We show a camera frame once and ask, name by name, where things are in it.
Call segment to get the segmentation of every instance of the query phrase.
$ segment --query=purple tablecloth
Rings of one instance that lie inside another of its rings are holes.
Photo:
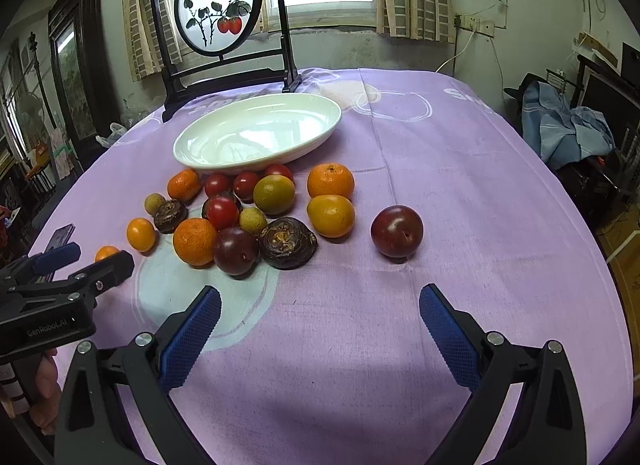
[[[275,91],[201,98],[166,124],[162,110],[152,113],[79,179],[33,252],[70,222],[82,258],[58,278],[91,263],[102,245],[126,249],[127,222],[144,217],[145,196],[165,194],[181,169],[172,156],[177,135],[225,103]],[[605,262],[556,178],[500,116],[447,76],[314,69],[303,71],[298,91],[333,98],[343,118],[324,145],[290,165],[298,185],[292,215],[307,220],[308,171],[340,162],[356,178],[353,235],[342,244],[320,239],[298,270],[261,263],[246,281],[187,267],[163,237],[151,257],[134,255],[132,278],[98,299],[95,342],[122,345],[155,331],[202,285],[214,285],[222,318],[171,397],[217,463],[421,464],[468,398],[418,314],[420,289],[433,282],[485,330],[523,345],[562,342],[589,463],[599,463],[629,421],[630,345]],[[416,209],[425,226],[417,254],[401,265],[369,238],[372,219],[395,203]],[[75,346],[60,351],[61,383]],[[518,392],[512,387],[483,460],[497,451]],[[146,456],[159,460],[126,402]]]

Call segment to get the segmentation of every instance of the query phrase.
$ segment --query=tangerine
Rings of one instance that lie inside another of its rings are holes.
[[[180,171],[166,184],[167,194],[174,200],[188,202],[200,192],[202,184],[198,173],[193,169],[185,169]]]
[[[323,194],[311,198],[306,214],[316,232],[325,238],[346,236],[356,220],[356,212],[347,198],[339,194]]]
[[[127,241],[138,252],[147,252],[153,248],[158,233],[152,223],[145,218],[135,218],[127,226]]]
[[[117,254],[118,252],[120,252],[120,249],[117,249],[112,245],[105,245],[100,250],[95,252],[95,262],[97,263],[98,261],[102,261],[110,255]]]
[[[306,190],[311,198],[322,194],[338,194],[350,198],[354,187],[351,171],[335,162],[315,166],[306,179]]]
[[[213,248],[218,233],[209,220],[189,218],[174,232],[174,250],[188,265],[201,267],[213,261]]]

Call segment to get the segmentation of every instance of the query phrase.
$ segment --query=blue cloth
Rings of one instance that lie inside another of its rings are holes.
[[[564,95],[532,82],[522,101],[522,136],[552,170],[614,148],[604,115],[583,106],[571,109]]]

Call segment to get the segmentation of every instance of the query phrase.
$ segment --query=cherry tomato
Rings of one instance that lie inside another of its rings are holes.
[[[234,180],[234,192],[240,200],[252,202],[254,200],[254,187],[260,180],[255,172],[241,172]]]
[[[214,196],[209,200],[207,207],[207,219],[220,232],[222,229],[232,227],[238,222],[238,207],[227,196]]]
[[[266,168],[264,170],[264,175],[268,176],[270,174],[281,174],[283,176],[286,176],[287,178],[289,178],[292,182],[293,182],[293,174],[291,171],[289,171],[289,168],[287,166],[281,166],[278,164],[274,164],[273,166],[269,166],[268,168]]]
[[[220,18],[218,20],[218,30],[223,34],[229,31],[229,20],[227,18]]]
[[[229,31],[237,36],[242,30],[242,20],[240,18],[231,18],[229,20]]]
[[[231,181],[220,172],[211,174],[204,183],[204,192],[209,198],[225,190],[231,190]]]

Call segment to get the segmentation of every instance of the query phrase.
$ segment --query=plastic bag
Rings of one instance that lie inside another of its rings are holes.
[[[119,138],[123,137],[126,132],[127,128],[122,124],[111,122],[111,135],[109,135],[109,138],[104,138],[100,135],[96,135],[95,139],[102,147],[109,149],[113,144],[117,142]]]

